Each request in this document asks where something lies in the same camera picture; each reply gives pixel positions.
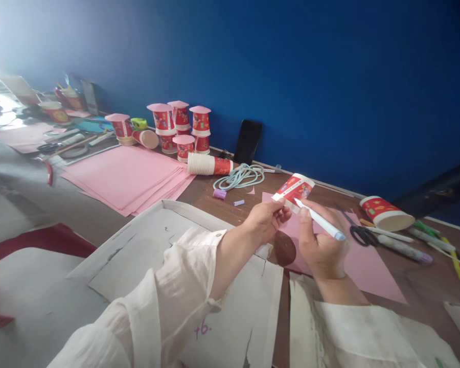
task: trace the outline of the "pink paper cup lid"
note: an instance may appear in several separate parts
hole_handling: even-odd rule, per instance
[[[188,103],[183,102],[183,101],[172,101],[172,102],[167,102],[167,105],[170,105],[170,106],[176,107],[176,108],[184,108],[184,107],[188,107],[188,106],[189,106]]]
[[[175,144],[189,144],[189,143],[194,143],[196,139],[192,135],[178,135],[172,138],[172,142]]]
[[[129,119],[129,115],[125,114],[111,114],[104,117],[107,121],[125,121]]]
[[[151,104],[147,106],[147,109],[153,112],[167,112],[172,111],[172,106],[166,104]]]
[[[189,111],[196,112],[196,113],[209,113],[211,112],[210,109],[204,106],[194,106],[189,109]]]

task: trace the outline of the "white marker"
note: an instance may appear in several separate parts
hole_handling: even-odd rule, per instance
[[[336,228],[333,224],[331,224],[329,221],[327,221],[324,217],[319,215],[317,212],[315,212],[313,209],[310,207],[305,206],[302,201],[299,199],[295,198],[295,202],[300,208],[306,208],[308,209],[308,212],[310,212],[310,216],[312,216],[312,219],[316,221],[322,228],[327,231],[334,239],[343,241],[346,240],[346,237],[342,232],[339,231],[338,228]]]

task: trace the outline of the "white sleeve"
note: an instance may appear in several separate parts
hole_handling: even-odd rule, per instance
[[[222,301],[209,298],[216,248],[226,230],[188,230],[126,297],[113,301],[92,324],[78,329],[49,367],[168,367]]]

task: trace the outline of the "smartphone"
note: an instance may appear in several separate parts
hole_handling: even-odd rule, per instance
[[[239,140],[235,148],[234,161],[238,164],[252,165],[257,144],[261,137],[262,124],[252,120],[242,120]]]

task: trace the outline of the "scissors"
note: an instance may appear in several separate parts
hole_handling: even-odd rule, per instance
[[[369,245],[371,246],[378,246],[380,245],[380,242],[378,241],[377,237],[367,228],[361,227],[356,225],[351,218],[346,215],[346,213],[342,210],[341,207],[336,203],[336,207],[338,210],[342,212],[344,217],[349,221],[351,224],[351,227],[349,229],[349,232],[351,233],[351,236],[356,240],[360,245],[367,247]]]

